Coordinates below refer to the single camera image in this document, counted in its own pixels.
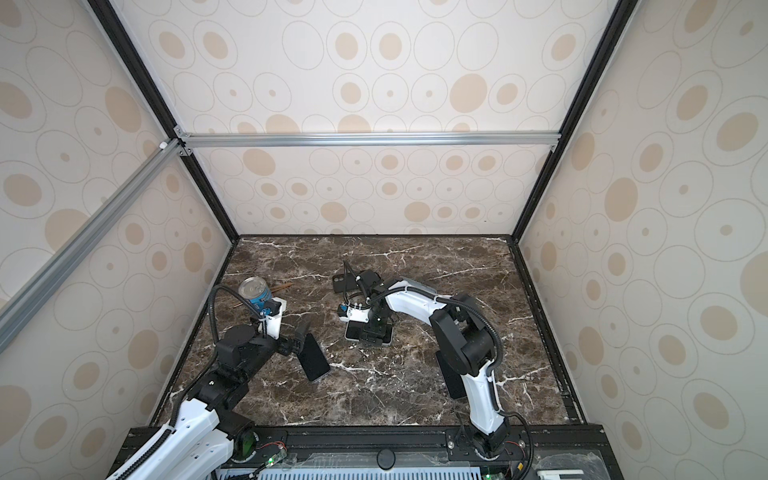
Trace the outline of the light blue case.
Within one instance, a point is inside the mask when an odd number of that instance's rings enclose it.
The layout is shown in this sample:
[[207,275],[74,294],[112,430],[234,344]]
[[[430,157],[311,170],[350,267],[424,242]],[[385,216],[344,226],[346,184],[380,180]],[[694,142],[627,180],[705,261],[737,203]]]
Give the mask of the light blue case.
[[360,340],[369,346],[389,346],[393,337],[393,325],[387,322],[365,323]]

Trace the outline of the black phone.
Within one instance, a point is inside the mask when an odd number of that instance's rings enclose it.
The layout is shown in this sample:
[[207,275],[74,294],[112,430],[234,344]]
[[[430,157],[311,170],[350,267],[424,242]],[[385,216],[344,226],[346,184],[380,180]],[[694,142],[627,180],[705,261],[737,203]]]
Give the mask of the black phone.
[[309,382],[319,380],[330,372],[330,364],[311,333],[307,333],[301,350],[297,353],[299,363]]
[[348,322],[345,330],[345,338],[350,341],[359,341],[363,330],[363,323]]
[[436,352],[436,360],[451,399],[459,400],[467,396],[462,377],[447,363],[441,351]]

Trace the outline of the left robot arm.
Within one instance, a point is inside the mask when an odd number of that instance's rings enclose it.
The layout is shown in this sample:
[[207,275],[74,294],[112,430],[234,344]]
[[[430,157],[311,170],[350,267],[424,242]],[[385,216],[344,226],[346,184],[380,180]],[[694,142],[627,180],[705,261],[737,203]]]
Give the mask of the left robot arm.
[[[251,314],[246,324],[219,333],[217,294],[232,295]],[[281,334],[286,302],[266,290],[259,296],[245,285],[234,290],[214,286],[208,317],[214,350],[203,370],[187,385],[165,424],[110,475],[112,479],[209,479],[231,459],[255,455],[258,436],[253,422],[234,411],[249,391],[251,379],[276,354],[299,362],[309,381],[330,371],[314,336],[302,326],[292,337]]]

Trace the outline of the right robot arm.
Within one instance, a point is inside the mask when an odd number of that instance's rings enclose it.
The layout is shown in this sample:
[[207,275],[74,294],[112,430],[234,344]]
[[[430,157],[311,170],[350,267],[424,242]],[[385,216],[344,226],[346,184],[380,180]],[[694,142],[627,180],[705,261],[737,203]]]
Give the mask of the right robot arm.
[[442,295],[407,278],[385,281],[372,270],[357,272],[349,263],[332,277],[332,285],[342,295],[337,316],[346,324],[345,337],[350,341],[390,345],[396,314],[432,328],[446,385],[453,397],[468,400],[474,448],[484,458],[500,455],[510,432],[509,420],[525,419],[501,407],[495,370],[504,359],[503,343],[475,299],[467,294]]

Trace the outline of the black phone case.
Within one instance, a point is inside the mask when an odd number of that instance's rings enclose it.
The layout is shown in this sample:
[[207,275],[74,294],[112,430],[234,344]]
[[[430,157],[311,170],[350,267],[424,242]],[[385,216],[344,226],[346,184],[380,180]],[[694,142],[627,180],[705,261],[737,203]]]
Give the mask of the black phone case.
[[337,294],[351,293],[359,290],[357,275],[341,273],[332,277],[333,291]]

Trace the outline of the black base frame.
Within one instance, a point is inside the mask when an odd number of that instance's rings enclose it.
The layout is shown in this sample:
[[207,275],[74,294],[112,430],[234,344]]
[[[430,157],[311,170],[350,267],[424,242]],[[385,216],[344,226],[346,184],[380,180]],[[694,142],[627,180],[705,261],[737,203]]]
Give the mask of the black base frame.
[[187,447],[166,441],[141,463],[158,428],[131,430],[112,479],[620,479],[597,425],[514,425],[497,454],[482,454],[468,427],[315,426],[215,430]]

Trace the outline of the aluminium rail back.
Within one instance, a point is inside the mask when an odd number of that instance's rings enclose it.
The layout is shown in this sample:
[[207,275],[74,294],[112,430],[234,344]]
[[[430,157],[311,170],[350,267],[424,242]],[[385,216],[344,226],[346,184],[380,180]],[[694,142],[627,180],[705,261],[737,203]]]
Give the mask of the aluminium rail back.
[[283,148],[283,147],[427,147],[427,146],[557,146],[557,131],[475,132],[368,132],[368,133],[187,133],[180,140],[191,148]]

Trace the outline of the aluminium rail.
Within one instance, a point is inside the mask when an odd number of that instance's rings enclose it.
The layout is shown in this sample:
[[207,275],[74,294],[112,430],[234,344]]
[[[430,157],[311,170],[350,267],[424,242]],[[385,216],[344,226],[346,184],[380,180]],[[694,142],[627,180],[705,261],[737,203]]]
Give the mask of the aluminium rail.
[[180,140],[191,148],[283,148],[283,147],[427,147],[427,146],[557,146],[557,131],[475,132],[368,132],[368,133],[187,133]]
[[3,307],[2,350],[10,346],[87,254],[165,168],[168,161],[178,157],[180,152],[179,139],[166,140],[164,146],[157,149]]

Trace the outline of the aluminium rail left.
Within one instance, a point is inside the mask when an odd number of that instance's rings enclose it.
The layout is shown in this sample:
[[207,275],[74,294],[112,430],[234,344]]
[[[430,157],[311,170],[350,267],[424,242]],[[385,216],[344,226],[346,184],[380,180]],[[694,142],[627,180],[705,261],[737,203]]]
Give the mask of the aluminium rail left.
[[157,149],[3,307],[2,350],[10,346],[87,254],[165,168],[168,161],[178,157],[180,152],[179,139],[166,140],[164,146]]

